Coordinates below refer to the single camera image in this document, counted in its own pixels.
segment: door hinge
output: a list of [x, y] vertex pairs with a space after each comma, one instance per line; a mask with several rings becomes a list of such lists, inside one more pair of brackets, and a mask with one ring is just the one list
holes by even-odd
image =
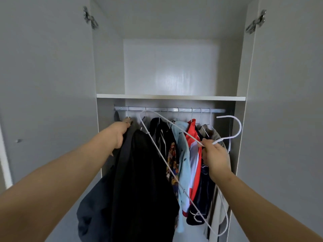
[[266, 11], [267, 11], [266, 9], [263, 9], [261, 11], [259, 18], [252, 21], [252, 23], [246, 28], [245, 30], [246, 33], [252, 34], [253, 32], [256, 31], [256, 25], [261, 27], [264, 24], [264, 21], [265, 21], [264, 15], [266, 14]]
[[84, 11], [83, 17], [84, 17], [86, 23], [88, 24], [88, 22], [91, 21], [92, 29], [94, 29], [94, 30], [97, 29], [99, 27], [99, 24], [98, 24], [98, 22], [95, 21], [94, 17], [91, 16], [88, 13], [88, 10], [87, 10], [87, 7], [86, 6], [83, 7], [83, 11]]

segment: light blue shirt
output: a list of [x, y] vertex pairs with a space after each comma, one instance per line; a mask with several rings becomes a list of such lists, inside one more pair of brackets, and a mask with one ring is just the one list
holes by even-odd
[[[189, 124], [183, 121], [176, 121], [176, 126], [179, 126], [182, 130], [187, 131]], [[189, 185], [191, 180], [191, 165], [190, 165], [190, 149], [188, 148], [188, 143], [185, 137], [185, 134], [182, 130], [172, 125], [172, 132], [177, 143], [177, 148], [179, 151], [179, 181], [182, 187], [184, 187], [185, 192], [189, 195]], [[184, 216], [182, 212], [182, 207], [187, 207], [185, 202], [186, 195], [184, 194], [180, 185], [178, 185], [178, 203], [180, 205], [179, 216], [178, 216], [178, 225], [176, 231], [178, 233], [184, 232]]]

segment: person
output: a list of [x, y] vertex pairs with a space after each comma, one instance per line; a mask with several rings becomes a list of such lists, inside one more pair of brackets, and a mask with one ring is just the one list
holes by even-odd
[[[43, 242], [78, 200], [107, 157], [120, 148], [130, 126], [115, 122], [88, 143], [36, 169], [0, 196], [0, 241]], [[229, 155], [203, 139], [203, 159], [248, 239], [323, 241], [315, 232], [265, 200], [234, 175]]]

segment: metal hanging rod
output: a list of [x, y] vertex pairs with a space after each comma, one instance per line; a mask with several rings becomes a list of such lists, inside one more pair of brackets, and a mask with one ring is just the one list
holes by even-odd
[[155, 108], [155, 107], [130, 107], [130, 106], [115, 106], [114, 110], [121, 111], [156, 111], [156, 112], [187, 112], [187, 113], [225, 113], [225, 109], [206, 109], [206, 108]]

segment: shelf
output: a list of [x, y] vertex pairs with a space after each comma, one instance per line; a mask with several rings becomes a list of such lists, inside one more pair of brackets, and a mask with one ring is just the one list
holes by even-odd
[[245, 97], [227, 96], [180, 96], [180, 95], [126, 95], [126, 94], [97, 94], [97, 98], [125, 99], [180, 99], [180, 100], [209, 100], [209, 101], [245, 101]]

